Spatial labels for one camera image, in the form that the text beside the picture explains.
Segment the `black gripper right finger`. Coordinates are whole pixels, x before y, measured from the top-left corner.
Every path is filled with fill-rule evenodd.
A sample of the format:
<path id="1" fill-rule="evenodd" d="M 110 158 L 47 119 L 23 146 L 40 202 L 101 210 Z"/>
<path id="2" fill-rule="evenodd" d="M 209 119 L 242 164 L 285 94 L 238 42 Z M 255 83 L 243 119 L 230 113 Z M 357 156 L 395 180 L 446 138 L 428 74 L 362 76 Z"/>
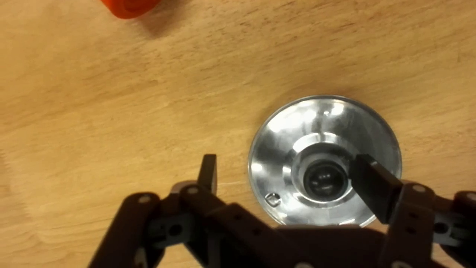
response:
<path id="1" fill-rule="evenodd" d="M 368 155 L 349 165 L 352 189 L 388 226 L 379 253 L 380 268 L 438 268 L 432 246 L 464 268 L 476 268 L 476 192 L 459 190 L 452 199 L 428 186 L 398 180 Z"/>

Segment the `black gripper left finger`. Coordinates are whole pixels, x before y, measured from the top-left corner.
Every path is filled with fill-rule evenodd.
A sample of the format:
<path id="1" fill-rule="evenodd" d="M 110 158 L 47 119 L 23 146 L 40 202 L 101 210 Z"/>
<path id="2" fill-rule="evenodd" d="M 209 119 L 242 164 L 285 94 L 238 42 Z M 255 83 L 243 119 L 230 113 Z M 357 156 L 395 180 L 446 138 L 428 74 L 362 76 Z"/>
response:
<path id="1" fill-rule="evenodd" d="M 126 196 L 87 268 L 157 268 L 177 244 L 203 268 L 269 268 L 269 228 L 217 198 L 215 184 L 217 156 L 205 155 L 197 179 L 177 183 L 165 199 L 153 192 Z"/>

